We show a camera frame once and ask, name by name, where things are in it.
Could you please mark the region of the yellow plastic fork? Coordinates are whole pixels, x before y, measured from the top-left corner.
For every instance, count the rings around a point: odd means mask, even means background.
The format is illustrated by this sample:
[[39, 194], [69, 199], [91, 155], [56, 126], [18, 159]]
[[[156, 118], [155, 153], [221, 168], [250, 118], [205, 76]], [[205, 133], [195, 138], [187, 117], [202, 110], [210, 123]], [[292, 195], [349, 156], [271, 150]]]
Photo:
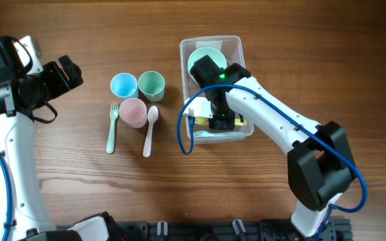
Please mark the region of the yellow plastic fork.
[[[209, 124], [209, 118], [196, 117], [195, 123], [197, 125], [208, 125]], [[246, 124], [247, 124], [247, 121], [243, 118], [236, 118], [235, 119], [235, 125], [236, 126], [245, 126]]]

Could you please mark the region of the light blue plastic fork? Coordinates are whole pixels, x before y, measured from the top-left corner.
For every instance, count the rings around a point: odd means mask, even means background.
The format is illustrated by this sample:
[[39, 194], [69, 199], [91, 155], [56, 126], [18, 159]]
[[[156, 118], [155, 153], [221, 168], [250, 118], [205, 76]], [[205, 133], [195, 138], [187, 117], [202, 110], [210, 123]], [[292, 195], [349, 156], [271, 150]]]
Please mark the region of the light blue plastic fork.
[[212, 138], [212, 137], [232, 137], [243, 135], [241, 131], [225, 132], [225, 133], [209, 133], [208, 131], [196, 131], [193, 132], [194, 138]]

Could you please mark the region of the green plastic bowl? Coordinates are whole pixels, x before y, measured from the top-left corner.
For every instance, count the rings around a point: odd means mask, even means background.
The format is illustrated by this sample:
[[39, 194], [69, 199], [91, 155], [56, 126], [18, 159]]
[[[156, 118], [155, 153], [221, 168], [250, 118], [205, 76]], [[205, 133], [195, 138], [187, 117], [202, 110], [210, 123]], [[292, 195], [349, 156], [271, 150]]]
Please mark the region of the green plastic bowl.
[[209, 70], [219, 70], [219, 69], [225, 69], [227, 67], [226, 58], [221, 51], [212, 47], [203, 47], [203, 48], [194, 50], [190, 54], [187, 61], [189, 75], [191, 75], [190, 71], [193, 68], [195, 62], [204, 56], [209, 56], [210, 59], [213, 61], [213, 64], [211, 64], [210, 62], [207, 62], [207, 64], [210, 64], [208, 67]]

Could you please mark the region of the blue plastic cup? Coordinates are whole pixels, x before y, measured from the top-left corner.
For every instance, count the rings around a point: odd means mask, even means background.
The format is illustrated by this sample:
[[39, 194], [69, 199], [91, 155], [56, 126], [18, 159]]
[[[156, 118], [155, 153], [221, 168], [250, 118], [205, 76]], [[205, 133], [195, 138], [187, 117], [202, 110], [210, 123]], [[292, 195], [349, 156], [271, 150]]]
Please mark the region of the blue plastic cup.
[[121, 101], [139, 98], [137, 79], [130, 73], [120, 73], [111, 80], [111, 91]]

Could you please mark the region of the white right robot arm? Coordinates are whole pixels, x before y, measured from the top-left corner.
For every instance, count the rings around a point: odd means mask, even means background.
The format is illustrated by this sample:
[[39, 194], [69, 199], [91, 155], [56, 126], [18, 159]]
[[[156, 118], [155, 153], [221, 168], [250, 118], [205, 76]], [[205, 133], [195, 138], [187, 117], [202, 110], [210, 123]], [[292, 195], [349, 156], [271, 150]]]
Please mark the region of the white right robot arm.
[[192, 142], [228, 140], [255, 125], [287, 157], [288, 183], [298, 204], [282, 237], [319, 240], [329, 230], [336, 202], [357, 178], [358, 169], [343, 128], [306, 118], [264, 89], [242, 65], [224, 57], [190, 56], [187, 70], [199, 91], [185, 100]]

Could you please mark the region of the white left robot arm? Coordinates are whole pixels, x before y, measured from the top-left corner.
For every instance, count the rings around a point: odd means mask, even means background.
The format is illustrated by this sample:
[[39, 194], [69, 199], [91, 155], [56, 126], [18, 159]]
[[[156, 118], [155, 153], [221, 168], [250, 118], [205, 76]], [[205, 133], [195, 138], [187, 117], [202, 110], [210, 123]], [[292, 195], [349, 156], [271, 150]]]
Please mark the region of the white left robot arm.
[[38, 182], [34, 160], [34, 116], [50, 101], [83, 83], [68, 57], [41, 64], [34, 38], [0, 37], [0, 240], [25, 240], [55, 229]]

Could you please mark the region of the clear plastic container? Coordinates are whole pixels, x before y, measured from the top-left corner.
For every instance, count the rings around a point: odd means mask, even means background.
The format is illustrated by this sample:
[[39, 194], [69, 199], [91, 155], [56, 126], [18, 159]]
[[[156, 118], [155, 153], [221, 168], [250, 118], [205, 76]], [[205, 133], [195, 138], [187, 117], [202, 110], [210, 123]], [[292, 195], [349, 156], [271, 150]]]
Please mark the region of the clear plastic container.
[[[190, 54], [199, 48], [212, 47], [221, 51], [226, 58], [227, 67], [231, 64], [238, 63], [241, 66], [245, 66], [245, 60], [243, 56], [243, 48], [241, 39], [235, 35], [215, 35], [206, 37], [195, 37], [190, 39], [184, 39], [180, 42], [180, 59], [181, 59], [181, 72], [182, 72], [182, 87], [184, 101], [196, 94], [200, 87], [195, 83], [194, 79], [188, 73], [187, 61]], [[233, 131], [241, 131], [243, 135], [232, 137], [212, 137], [212, 138], [194, 138], [196, 145], [200, 144], [215, 144], [224, 142], [241, 141], [253, 134], [254, 124], [250, 123], [247, 119], [245, 126], [235, 126]], [[222, 131], [209, 129], [208, 125], [194, 125], [194, 132], [196, 131], [208, 131], [209, 133], [225, 133], [233, 131]]]

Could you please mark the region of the green plastic fork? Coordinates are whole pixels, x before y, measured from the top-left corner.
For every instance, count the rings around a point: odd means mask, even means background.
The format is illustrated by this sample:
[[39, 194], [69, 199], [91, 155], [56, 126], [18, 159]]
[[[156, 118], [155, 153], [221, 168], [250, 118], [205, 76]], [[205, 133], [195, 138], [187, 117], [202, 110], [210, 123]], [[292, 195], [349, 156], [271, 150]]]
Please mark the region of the green plastic fork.
[[119, 117], [119, 106], [117, 102], [111, 103], [110, 109], [110, 127], [109, 127], [109, 135], [107, 139], [106, 152], [108, 154], [112, 154], [115, 150], [115, 133], [116, 133], [116, 124], [117, 119]]

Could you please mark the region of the pink plastic spoon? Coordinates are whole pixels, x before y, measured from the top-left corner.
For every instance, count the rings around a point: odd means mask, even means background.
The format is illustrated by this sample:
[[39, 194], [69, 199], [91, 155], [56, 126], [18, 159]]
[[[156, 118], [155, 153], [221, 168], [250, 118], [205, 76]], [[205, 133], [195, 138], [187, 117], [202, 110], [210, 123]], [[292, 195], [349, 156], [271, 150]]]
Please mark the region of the pink plastic spoon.
[[159, 110], [157, 106], [151, 106], [147, 114], [147, 121], [149, 125], [148, 125], [147, 134], [145, 137], [145, 142], [144, 142], [143, 152], [142, 152], [144, 157], [149, 157], [151, 154], [153, 125], [157, 121], [158, 117], [159, 117]]

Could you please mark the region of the green plastic cup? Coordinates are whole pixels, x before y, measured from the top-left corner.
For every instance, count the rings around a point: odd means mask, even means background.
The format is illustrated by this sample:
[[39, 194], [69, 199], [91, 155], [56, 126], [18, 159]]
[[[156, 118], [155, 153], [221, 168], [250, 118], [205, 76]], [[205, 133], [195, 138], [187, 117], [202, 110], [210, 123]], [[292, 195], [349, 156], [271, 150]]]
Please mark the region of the green plastic cup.
[[159, 102], [164, 97], [164, 77], [156, 71], [147, 71], [140, 75], [138, 87], [150, 102]]

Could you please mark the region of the pink plastic cup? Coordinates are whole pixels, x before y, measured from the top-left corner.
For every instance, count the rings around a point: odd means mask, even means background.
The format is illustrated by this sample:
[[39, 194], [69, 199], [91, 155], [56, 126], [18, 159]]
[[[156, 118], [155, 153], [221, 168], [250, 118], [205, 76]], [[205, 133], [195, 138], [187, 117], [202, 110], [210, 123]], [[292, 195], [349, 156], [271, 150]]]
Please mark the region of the pink plastic cup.
[[142, 100], [129, 98], [121, 103], [119, 116], [129, 126], [138, 129], [147, 122], [147, 107]]

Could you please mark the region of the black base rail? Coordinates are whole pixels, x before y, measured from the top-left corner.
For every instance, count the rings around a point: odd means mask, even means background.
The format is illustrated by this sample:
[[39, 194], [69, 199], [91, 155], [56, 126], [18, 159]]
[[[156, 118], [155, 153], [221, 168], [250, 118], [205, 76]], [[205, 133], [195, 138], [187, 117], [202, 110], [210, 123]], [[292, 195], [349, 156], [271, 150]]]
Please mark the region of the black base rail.
[[[167, 238], [158, 235], [157, 223], [117, 222], [127, 233], [127, 240], [315, 240], [303, 238], [296, 232], [290, 219], [260, 220], [245, 222], [245, 231], [236, 233], [233, 222], [211, 223], [168, 223]], [[353, 241], [352, 227], [349, 219], [332, 219], [323, 228], [318, 240]]]

